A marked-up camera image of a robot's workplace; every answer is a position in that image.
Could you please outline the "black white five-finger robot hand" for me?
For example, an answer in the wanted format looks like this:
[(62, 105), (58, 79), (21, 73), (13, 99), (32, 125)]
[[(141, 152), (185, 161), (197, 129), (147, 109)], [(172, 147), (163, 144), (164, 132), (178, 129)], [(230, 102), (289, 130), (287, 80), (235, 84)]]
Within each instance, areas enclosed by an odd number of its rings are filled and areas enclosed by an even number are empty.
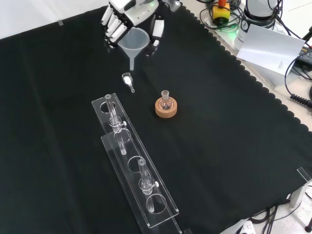
[(160, 0), (110, 0), (100, 20), (103, 27), (104, 44), (107, 50), (135, 27), (146, 31), (150, 37), (146, 56), (153, 56), (163, 36), (165, 21), (161, 15)]

